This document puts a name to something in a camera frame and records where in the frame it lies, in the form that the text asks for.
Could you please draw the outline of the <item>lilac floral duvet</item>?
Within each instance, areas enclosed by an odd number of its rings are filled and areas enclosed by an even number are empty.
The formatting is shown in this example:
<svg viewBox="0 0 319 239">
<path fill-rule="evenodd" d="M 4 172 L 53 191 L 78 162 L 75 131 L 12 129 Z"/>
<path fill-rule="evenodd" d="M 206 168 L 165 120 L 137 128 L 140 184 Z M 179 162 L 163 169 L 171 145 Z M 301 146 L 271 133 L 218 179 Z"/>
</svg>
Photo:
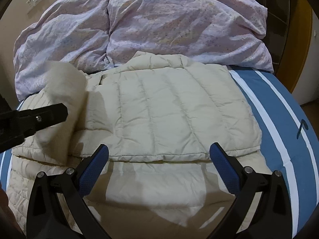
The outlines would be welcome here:
<svg viewBox="0 0 319 239">
<path fill-rule="evenodd" d="M 273 72 L 267 15 L 255 0 L 57 0 L 16 39 L 16 95 L 44 88 L 47 61 L 90 74 L 137 51 Z"/>
</svg>

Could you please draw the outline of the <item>blue white striped bed sheet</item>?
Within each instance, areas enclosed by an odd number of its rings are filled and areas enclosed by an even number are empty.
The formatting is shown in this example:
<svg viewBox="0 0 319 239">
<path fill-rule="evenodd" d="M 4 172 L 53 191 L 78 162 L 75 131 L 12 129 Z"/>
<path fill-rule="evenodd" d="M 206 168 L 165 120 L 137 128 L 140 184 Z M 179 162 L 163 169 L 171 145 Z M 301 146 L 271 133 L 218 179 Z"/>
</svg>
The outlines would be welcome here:
<svg viewBox="0 0 319 239">
<path fill-rule="evenodd" d="M 271 74 L 258 70 L 230 67 L 228 71 L 251 107 L 261 129 L 260 151 L 271 174 L 283 174 L 290 196 L 292 236 L 305 225 L 318 204 L 318 139 L 305 113 L 284 86 Z M 22 230 L 9 207 L 9 218 Z"/>
</svg>

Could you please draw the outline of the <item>beige puffer down jacket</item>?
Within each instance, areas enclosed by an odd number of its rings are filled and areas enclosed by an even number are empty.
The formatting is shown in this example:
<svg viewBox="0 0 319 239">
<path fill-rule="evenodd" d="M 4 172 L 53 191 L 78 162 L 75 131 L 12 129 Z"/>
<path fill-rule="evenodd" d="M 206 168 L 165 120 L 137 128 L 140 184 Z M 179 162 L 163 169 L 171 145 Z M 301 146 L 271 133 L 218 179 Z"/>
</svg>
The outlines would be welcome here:
<svg viewBox="0 0 319 239">
<path fill-rule="evenodd" d="M 214 142 L 269 173 L 261 129 L 225 66 L 138 52 L 96 74 L 46 68 L 22 109 L 62 103 L 69 115 L 12 149 L 7 195 L 22 230 L 36 174 L 61 174 L 101 144 L 109 160 L 84 200 L 113 238 L 206 238 L 234 201 L 210 160 Z"/>
</svg>

